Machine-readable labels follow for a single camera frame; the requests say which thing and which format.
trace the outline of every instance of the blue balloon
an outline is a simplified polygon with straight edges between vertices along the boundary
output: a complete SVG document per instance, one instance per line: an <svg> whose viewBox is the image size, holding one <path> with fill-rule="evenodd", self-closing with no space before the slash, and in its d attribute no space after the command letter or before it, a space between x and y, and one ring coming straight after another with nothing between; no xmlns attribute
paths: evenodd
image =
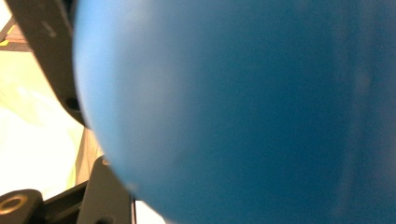
<svg viewBox="0 0 396 224"><path fill-rule="evenodd" d="M396 4L78 1L86 120L173 223L396 223Z"/></svg>

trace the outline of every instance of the white wall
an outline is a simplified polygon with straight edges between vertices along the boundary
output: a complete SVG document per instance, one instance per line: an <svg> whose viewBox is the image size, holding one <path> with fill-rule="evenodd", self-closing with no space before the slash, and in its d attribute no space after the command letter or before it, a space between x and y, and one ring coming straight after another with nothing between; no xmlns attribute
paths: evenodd
<svg viewBox="0 0 396 224"><path fill-rule="evenodd" d="M0 31L3 30L10 18L11 12L8 9L6 1L0 0Z"/></svg>
<svg viewBox="0 0 396 224"><path fill-rule="evenodd" d="M46 200L73 187L81 134L33 53L0 50L0 195L37 189Z"/></svg>

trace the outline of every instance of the screw hole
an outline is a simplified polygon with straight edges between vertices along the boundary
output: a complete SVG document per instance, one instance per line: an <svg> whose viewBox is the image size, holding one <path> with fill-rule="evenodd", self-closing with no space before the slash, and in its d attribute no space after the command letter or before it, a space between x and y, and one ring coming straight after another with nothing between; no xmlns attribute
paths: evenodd
<svg viewBox="0 0 396 224"><path fill-rule="evenodd" d="M112 224L113 221L112 217L101 217L95 224Z"/></svg>
<svg viewBox="0 0 396 224"><path fill-rule="evenodd" d="M80 111L77 98L75 97L67 98L64 102L66 103L67 108L77 112Z"/></svg>
<svg viewBox="0 0 396 224"><path fill-rule="evenodd" d="M27 197L22 194L17 194L11 198L0 203L0 216L12 213L22 207L27 201Z"/></svg>

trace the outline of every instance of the black plastic part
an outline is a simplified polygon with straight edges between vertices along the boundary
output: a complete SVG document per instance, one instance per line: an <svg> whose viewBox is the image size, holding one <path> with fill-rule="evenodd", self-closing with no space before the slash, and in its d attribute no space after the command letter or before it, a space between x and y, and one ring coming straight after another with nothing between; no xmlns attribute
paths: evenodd
<svg viewBox="0 0 396 224"><path fill-rule="evenodd" d="M16 190L0 197L1 224L41 223L34 216L43 204L41 193L35 189Z"/></svg>
<svg viewBox="0 0 396 224"><path fill-rule="evenodd" d="M72 28L62 0L6 0L64 109L84 124L72 66Z"/></svg>
<svg viewBox="0 0 396 224"><path fill-rule="evenodd" d="M77 224L135 223L134 202L104 157L96 160Z"/></svg>
<svg viewBox="0 0 396 224"><path fill-rule="evenodd" d="M35 213L35 219L46 224L76 223L87 182L44 201Z"/></svg>

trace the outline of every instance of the black mechanical part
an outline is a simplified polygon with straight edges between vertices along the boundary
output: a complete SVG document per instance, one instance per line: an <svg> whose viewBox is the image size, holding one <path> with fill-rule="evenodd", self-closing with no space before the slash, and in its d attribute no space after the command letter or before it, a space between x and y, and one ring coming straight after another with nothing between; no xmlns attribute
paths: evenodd
<svg viewBox="0 0 396 224"><path fill-rule="evenodd" d="M44 201L35 212L35 220L45 224L76 223L86 188L84 182Z"/></svg>
<svg viewBox="0 0 396 224"><path fill-rule="evenodd" d="M91 177L77 224L135 224L134 200L100 157Z"/></svg>
<svg viewBox="0 0 396 224"><path fill-rule="evenodd" d="M42 206L41 193L35 189L15 190L0 197L1 224L40 223L35 211Z"/></svg>
<svg viewBox="0 0 396 224"><path fill-rule="evenodd" d="M73 77L73 29L62 0L6 0L64 109L84 124Z"/></svg>

